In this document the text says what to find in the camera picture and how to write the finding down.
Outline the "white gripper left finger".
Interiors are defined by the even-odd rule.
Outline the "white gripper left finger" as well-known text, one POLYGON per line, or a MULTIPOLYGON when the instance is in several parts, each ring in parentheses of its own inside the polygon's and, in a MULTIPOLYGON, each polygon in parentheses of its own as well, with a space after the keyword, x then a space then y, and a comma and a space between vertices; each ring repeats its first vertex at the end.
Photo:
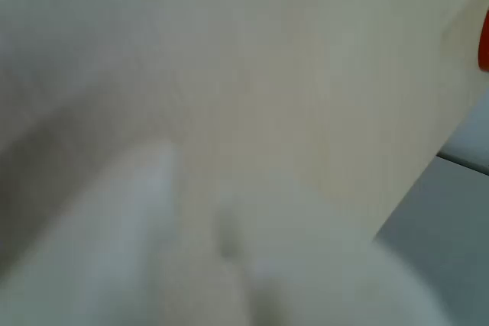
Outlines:
POLYGON ((3 325, 156 325, 160 256, 175 232, 176 151, 121 155, 69 203, 1 281, 3 325))

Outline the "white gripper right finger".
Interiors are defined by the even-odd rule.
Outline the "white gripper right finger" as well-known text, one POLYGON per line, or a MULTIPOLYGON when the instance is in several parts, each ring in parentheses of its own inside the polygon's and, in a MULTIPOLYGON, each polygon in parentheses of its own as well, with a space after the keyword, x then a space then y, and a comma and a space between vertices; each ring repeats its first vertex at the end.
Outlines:
POLYGON ((235 265, 252 325, 448 325, 432 290, 396 254, 337 223, 284 211, 246 221, 232 208, 215 223, 235 265))

